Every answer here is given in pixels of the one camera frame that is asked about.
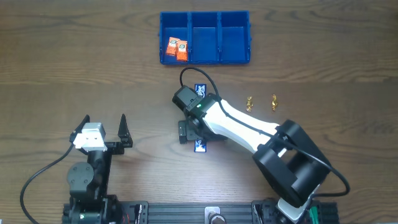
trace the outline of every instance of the blue wrapper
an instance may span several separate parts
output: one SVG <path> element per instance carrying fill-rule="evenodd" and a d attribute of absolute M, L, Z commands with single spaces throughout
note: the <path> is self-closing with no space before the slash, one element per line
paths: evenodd
<path fill-rule="evenodd" d="M 206 96 L 206 89 L 207 89 L 206 84 L 195 84 L 195 91 L 202 98 Z M 206 142 L 203 140 L 195 140 L 193 151 L 206 152 L 207 151 Z"/>

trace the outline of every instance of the wooden table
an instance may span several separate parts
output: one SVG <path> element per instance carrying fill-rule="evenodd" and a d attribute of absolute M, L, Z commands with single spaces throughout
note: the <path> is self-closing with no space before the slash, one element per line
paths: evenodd
<path fill-rule="evenodd" d="M 86 114 L 116 140 L 122 113 L 134 147 L 114 156 L 109 193 L 149 202 L 250 202 L 276 197 L 251 153 L 231 141 L 194 154 L 178 143 L 171 102 L 182 67 L 159 63 L 160 11 L 251 13 L 251 62 L 200 66 L 221 96 L 255 118 L 306 130 L 349 180 L 342 223 L 398 222 L 398 2 L 2 1 L 0 3 L 0 219 L 28 223 L 25 181 L 60 157 Z M 187 72 L 188 85 L 206 82 Z M 271 95 L 279 106 L 271 111 Z M 74 150 L 28 187 L 41 223 L 60 223 Z M 321 192 L 343 185 L 330 175 Z"/>

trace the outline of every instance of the black cable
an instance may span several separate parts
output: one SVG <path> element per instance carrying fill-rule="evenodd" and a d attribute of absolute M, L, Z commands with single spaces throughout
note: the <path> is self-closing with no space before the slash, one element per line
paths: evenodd
<path fill-rule="evenodd" d="M 201 70 L 201 69 L 199 69 L 199 68 L 195 68 L 195 67 L 187 67 L 187 68 L 184 68 L 184 69 L 181 71 L 181 73 L 180 73 L 180 84 L 181 84 L 181 87 L 183 87 L 182 75 L 183 75 L 183 73 L 184 73 L 186 70 L 196 70 L 196 71 L 202 73 L 204 76 L 206 76 L 206 78 L 209 80 L 209 82 L 211 83 L 211 85 L 212 85 L 213 88 L 214 88 L 214 91 L 215 91 L 216 97 L 217 97 L 217 102 L 218 102 L 218 104 L 219 104 L 219 106 L 220 106 L 222 112 L 225 114 L 225 116 L 229 117 L 229 118 L 232 119 L 233 121 L 235 121 L 235 122 L 237 122 L 237 123 L 239 123 L 239 124 L 241 124 L 241 125 L 243 125 L 243 126 L 249 128 L 249 129 L 251 129 L 251 130 L 253 130 L 253 131 L 258 132 L 259 134 L 263 134 L 263 135 L 265 135 L 265 136 L 268 136 L 268 137 L 270 137 L 272 140 L 279 141 L 280 143 L 282 143 L 282 144 L 283 144 L 284 146 L 286 146 L 286 147 L 295 149 L 297 152 L 302 153 L 302 154 L 304 154 L 304 155 L 306 155 L 306 156 L 308 156 L 308 157 L 311 157 L 312 159 L 316 160 L 317 162 L 319 162 L 320 164 L 322 164 L 324 167 L 326 167 L 328 170 L 330 170 L 330 172 L 334 173 L 334 174 L 342 181 L 342 183 L 343 183 L 344 186 L 346 187 L 346 190 L 345 190 L 344 192 L 315 194 L 315 195 L 312 196 L 313 198 L 314 198 L 314 197 L 340 197 L 340 196 L 347 195 L 347 194 L 349 193 L 349 191 L 351 190 L 351 188 L 350 188 L 350 186 L 349 186 L 349 183 L 348 183 L 347 179 L 343 176 L 343 174 L 341 174 L 338 170 L 336 170 L 336 169 L 333 168 L 332 166 L 329 166 L 328 164 L 326 164 L 326 163 L 323 162 L 322 160 L 316 158 L 315 156 L 313 156 L 313 155 L 311 155 L 311 154 L 309 154 L 309 153 L 307 153 L 307 152 L 305 152 L 305 151 L 299 149 L 297 146 L 295 146 L 295 145 L 293 145 L 293 144 L 291 144 L 291 143 L 289 143 L 289 142 L 287 142 L 287 141 L 285 141 L 285 140 L 279 139 L 279 138 L 275 137 L 273 134 L 269 134 L 269 133 L 266 133 L 265 131 L 263 131 L 263 130 L 261 130 L 261 129 L 257 129 L 257 128 L 255 128 L 255 127 L 252 127 L 252 126 L 250 126 L 250 125 L 248 125 L 248 124 L 246 124 L 246 123 L 244 123 L 244 122 L 242 122 L 242 121 L 240 121 L 240 120 L 238 120 L 238 119 L 232 117 L 228 112 L 226 112 L 225 109 L 224 109 L 224 107 L 223 107 L 223 105 L 221 104 L 221 97 L 220 97 L 220 94 L 218 93 L 218 89 L 217 89 L 216 84 L 214 83 L 214 81 L 210 78 L 210 76 L 209 76 L 205 71 L 203 71 L 203 70 Z"/>
<path fill-rule="evenodd" d="M 69 152 L 70 152 L 72 149 L 73 149 L 73 144 L 70 145 L 68 151 L 67 151 L 63 156 L 61 156 L 61 157 L 60 157 L 59 159 L 57 159 L 56 161 L 50 163 L 49 165 L 45 166 L 43 169 L 37 171 L 32 177 L 30 177 L 30 178 L 27 180 L 27 182 L 25 183 L 25 185 L 22 187 L 21 194 L 20 194 L 20 196 L 19 196 L 19 202 L 21 203 L 22 211 L 24 211 L 26 217 L 27 217 L 32 223 L 34 223 L 34 224 L 39 224 L 39 223 L 32 217 L 32 215 L 29 214 L 29 212 L 26 210 L 26 207 L 25 207 L 25 203 L 24 203 L 24 194 L 25 194 L 25 190 L 26 190 L 27 186 L 28 186 L 28 185 L 32 182 L 32 180 L 33 180 L 34 178 L 36 178 L 38 175 L 40 175 L 41 173 L 43 173 L 44 171 L 46 171 L 46 170 L 49 169 L 50 167 L 54 166 L 55 164 L 59 163 L 63 158 L 65 158 L 65 157 L 69 154 Z"/>

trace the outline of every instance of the orange wrapper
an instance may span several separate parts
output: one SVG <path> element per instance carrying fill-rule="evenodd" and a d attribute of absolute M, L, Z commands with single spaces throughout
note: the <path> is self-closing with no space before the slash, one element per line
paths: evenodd
<path fill-rule="evenodd" d="M 169 44 L 167 44 L 167 50 L 166 50 L 167 55 L 175 56 L 175 52 L 177 50 L 177 42 L 179 40 L 180 39 L 178 38 L 170 37 Z"/>
<path fill-rule="evenodd" d="M 179 40 L 177 42 L 177 60 L 181 62 L 188 61 L 188 42 Z"/>

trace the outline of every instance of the blue plastic bin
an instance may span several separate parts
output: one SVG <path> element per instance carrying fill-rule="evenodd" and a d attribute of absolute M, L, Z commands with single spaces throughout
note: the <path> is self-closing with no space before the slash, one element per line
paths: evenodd
<path fill-rule="evenodd" d="M 188 61 L 166 55 L 170 37 L 188 41 Z M 249 63 L 249 11 L 161 12 L 159 57 L 164 65 Z"/>

